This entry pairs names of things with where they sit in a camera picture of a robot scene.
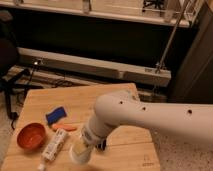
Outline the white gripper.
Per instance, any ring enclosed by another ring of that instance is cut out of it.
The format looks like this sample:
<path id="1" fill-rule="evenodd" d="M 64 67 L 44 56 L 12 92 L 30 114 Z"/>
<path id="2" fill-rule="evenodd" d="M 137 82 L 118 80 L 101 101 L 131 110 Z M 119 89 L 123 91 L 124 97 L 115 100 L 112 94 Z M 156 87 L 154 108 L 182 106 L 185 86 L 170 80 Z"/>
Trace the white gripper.
<path id="1" fill-rule="evenodd" d="M 100 142 L 97 136 L 79 135 L 69 150 L 71 160 L 76 164 L 86 164 L 91 158 L 94 147 Z"/>

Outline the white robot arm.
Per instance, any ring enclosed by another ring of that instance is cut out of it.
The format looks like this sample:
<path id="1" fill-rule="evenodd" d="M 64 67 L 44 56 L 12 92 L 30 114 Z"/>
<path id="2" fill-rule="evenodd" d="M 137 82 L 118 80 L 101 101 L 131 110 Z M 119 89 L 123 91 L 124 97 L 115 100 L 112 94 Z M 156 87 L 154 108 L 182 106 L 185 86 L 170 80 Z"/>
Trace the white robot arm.
<path id="1" fill-rule="evenodd" d="M 96 99 L 94 114 L 70 148 L 71 160 L 77 164 L 88 163 L 93 149 L 123 125 L 166 132 L 213 147 L 213 104 L 142 102 L 130 91 L 121 90 Z"/>

